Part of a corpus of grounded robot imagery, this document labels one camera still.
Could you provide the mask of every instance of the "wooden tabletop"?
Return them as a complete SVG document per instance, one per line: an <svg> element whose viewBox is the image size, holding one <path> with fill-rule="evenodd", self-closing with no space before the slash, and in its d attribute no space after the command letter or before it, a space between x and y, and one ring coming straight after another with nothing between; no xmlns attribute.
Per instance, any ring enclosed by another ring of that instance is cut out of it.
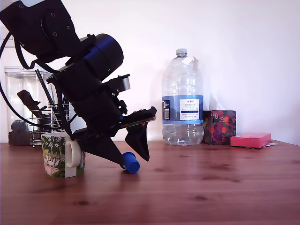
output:
<svg viewBox="0 0 300 225"><path fill-rule="evenodd" d="M66 179L46 176L41 149L1 144L1 225L299 225L300 147L277 143L149 142L137 174L87 154Z"/></svg>

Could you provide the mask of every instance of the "bottle cap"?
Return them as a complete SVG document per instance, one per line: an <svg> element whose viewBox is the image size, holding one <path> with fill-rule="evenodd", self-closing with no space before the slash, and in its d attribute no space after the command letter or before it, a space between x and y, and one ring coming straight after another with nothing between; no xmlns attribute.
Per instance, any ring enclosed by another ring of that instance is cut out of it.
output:
<svg viewBox="0 0 300 225"><path fill-rule="evenodd" d="M187 54L188 51L187 51L186 48L179 48L179 49L176 50L176 54L180 54L180 53L185 53L185 54Z"/></svg>

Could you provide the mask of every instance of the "blue cap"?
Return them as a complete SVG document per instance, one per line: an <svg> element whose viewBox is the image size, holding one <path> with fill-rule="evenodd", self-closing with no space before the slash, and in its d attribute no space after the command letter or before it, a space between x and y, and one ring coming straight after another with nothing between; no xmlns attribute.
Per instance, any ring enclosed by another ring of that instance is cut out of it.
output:
<svg viewBox="0 0 300 225"><path fill-rule="evenodd" d="M140 169L140 164L136 160L135 154L132 152L125 152L123 154L123 158L125 161L124 166L122 166L123 169L126 169L130 173L136 173Z"/></svg>

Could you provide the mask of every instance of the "pink box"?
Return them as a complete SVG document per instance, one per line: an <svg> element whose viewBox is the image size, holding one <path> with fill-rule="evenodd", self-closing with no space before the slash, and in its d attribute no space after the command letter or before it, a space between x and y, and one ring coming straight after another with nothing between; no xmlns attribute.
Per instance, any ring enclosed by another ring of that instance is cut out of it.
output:
<svg viewBox="0 0 300 225"><path fill-rule="evenodd" d="M271 134L244 133L230 138L232 146L262 148L271 142Z"/></svg>

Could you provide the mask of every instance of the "plastic water bottle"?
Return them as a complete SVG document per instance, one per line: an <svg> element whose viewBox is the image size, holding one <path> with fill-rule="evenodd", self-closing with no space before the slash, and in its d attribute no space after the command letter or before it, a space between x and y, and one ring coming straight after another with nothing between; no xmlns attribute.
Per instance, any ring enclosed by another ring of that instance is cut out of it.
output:
<svg viewBox="0 0 300 225"><path fill-rule="evenodd" d="M203 83L198 60L185 48L167 67L162 81L163 138L171 145L197 145L203 139Z"/></svg>

